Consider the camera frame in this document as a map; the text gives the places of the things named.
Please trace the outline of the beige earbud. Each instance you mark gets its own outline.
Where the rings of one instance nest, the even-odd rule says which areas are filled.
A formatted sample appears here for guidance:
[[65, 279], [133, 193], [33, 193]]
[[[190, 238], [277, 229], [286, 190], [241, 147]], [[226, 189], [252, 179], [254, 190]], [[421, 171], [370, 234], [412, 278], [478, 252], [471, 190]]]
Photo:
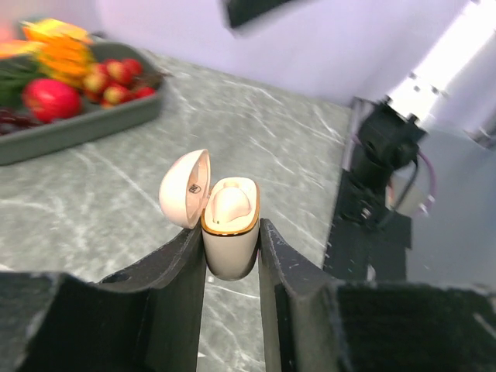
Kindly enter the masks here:
[[238, 183], [229, 181], [214, 194], [205, 219], [224, 229], [241, 229], [249, 224], [251, 212], [252, 205], [247, 193]]

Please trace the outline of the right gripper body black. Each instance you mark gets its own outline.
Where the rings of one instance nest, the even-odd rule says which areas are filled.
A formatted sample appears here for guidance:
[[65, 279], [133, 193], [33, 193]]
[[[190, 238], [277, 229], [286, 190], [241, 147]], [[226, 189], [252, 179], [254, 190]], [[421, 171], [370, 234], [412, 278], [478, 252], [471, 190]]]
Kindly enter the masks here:
[[228, 0], [220, 2], [220, 9], [226, 28], [233, 35], [243, 35], [318, 3], [304, 0]]

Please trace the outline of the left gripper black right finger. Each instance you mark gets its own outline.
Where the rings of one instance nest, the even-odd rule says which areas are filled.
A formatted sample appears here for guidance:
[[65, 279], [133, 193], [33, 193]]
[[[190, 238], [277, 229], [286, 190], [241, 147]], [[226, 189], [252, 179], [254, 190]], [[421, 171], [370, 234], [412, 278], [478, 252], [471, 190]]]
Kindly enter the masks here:
[[341, 281], [259, 233], [269, 371], [493, 371], [495, 292], [483, 286]]

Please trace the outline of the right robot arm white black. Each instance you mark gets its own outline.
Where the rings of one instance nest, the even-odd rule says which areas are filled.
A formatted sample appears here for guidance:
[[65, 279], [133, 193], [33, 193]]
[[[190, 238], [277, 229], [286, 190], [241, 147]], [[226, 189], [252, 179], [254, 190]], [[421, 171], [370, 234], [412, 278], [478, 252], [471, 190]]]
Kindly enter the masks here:
[[382, 189], [416, 160], [419, 141], [454, 106], [475, 67], [495, 42], [495, 3], [469, 2], [430, 51], [385, 97], [374, 103], [354, 136], [350, 173], [359, 188]]

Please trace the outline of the beige earbud charging case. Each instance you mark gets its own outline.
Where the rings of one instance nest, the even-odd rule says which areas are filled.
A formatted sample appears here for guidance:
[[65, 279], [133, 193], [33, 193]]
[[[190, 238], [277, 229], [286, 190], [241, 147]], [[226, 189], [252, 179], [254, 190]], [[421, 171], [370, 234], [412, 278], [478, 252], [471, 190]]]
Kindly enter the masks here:
[[211, 183], [207, 149], [186, 153], [164, 175], [159, 189], [163, 214], [176, 226], [201, 225], [209, 270], [237, 281], [253, 269], [260, 229], [260, 188], [248, 177]]

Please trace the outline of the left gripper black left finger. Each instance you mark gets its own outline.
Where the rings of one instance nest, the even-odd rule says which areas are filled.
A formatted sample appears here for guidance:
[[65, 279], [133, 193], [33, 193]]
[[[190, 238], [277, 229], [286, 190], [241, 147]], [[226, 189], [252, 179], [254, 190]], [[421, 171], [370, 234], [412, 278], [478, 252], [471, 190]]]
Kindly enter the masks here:
[[1, 369], [193, 371], [205, 269], [194, 228], [98, 283], [5, 271]]

